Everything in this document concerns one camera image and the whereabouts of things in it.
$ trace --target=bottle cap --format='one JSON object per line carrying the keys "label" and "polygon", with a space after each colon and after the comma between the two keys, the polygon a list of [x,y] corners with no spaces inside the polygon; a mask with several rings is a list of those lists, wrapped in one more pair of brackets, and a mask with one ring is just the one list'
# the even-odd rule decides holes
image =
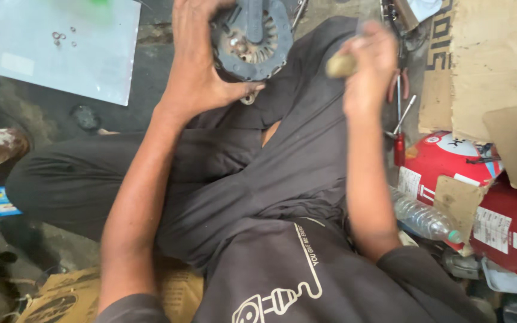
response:
{"label": "bottle cap", "polygon": [[458,230],[452,230],[450,234],[448,235],[448,241],[451,243],[461,243],[462,242],[462,235],[460,234],[460,231]]}

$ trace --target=man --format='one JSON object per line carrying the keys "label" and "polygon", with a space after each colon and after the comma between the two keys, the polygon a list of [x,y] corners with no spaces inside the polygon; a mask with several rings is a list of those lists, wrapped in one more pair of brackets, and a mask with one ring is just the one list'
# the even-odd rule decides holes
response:
{"label": "man", "polygon": [[[380,124],[392,35],[370,22],[350,39],[356,20],[333,18],[266,87],[226,83],[208,21],[228,2],[175,0],[175,59],[146,134],[51,146],[8,181],[28,216],[91,239],[104,224],[97,321],[167,322],[153,245],[205,274],[197,322],[483,321],[428,253],[398,240]],[[358,60],[346,84],[324,74],[337,50]],[[257,89],[254,105],[223,107]]]}

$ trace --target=pliers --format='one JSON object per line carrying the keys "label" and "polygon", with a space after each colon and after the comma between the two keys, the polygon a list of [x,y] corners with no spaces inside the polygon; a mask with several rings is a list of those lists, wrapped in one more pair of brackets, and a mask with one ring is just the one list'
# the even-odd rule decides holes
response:
{"label": "pliers", "polygon": [[392,103],[394,99],[394,92],[396,89],[396,84],[398,83],[398,77],[400,77],[400,93],[402,95],[402,99],[406,100],[410,96],[410,81],[408,80],[408,49],[406,48],[405,41],[403,39],[400,40],[400,44],[398,46],[398,68],[394,71],[394,76],[390,82],[390,87],[387,92],[387,101],[388,103]]}

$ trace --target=forearm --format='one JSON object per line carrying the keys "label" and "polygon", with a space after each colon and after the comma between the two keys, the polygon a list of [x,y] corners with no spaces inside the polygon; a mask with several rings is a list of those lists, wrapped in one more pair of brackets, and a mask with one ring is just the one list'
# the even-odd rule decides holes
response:
{"label": "forearm", "polygon": [[[152,265],[154,237],[162,215],[176,142],[184,125],[183,121],[165,113],[160,106],[155,108],[151,125],[107,217],[101,239],[101,271],[105,284],[99,310],[113,299],[138,292],[156,292]],[[116,288],[111,285],[113,282],[117,282]]]}
{"label": "forearm", "polygon": [[348,118],[347,167],[346,195],[353,239],[365,257],[378,261],[400,245],[384,171],[378,115]]}

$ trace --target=dirty floor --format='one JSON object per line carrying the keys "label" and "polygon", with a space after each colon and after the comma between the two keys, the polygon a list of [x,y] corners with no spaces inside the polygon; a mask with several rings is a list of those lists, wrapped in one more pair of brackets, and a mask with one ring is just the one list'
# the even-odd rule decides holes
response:
{"label": "dirty floor", "polygon": [[[296,0],[284,2],[289,10],[296,7]],[[172,0],[143,0],[143,3],[128,106],[0,77],[0,127],[24,129],[35,149],[74,137],[92,136],[94,134],[79,128],[70,116],[73,107],[87,105],[97,112],[102,128],[116,132],[145,130],[152,109],[167,85],[174,48]],[[306,34],[326,18],[339,14],[356,17],[357,0],[310,0],[296,36]],[[426,49],[427,45],[423,45],[410,59],[411,94],[420,95],[422,91]],[[418,98],[404,125],[409,143],[419,136],[419,105]],[[385,129],[393,130],[396,124],[395,105],[384,108],[383,123]],[[385,141],[385,150],[389,152],[388,159],[391,160],[392,143],[389,139]],[[396,179],[392,167],[389,179]],[[97,243],[50,225],[28,223],[20,216],[0,218],[0,252],[9,251],[18,255],[17,260],[8,266],[14,278],[36,281],[50,273],[88,268],[98,264],[98,250]],[[21,284],[18,289],[29,290]]]}

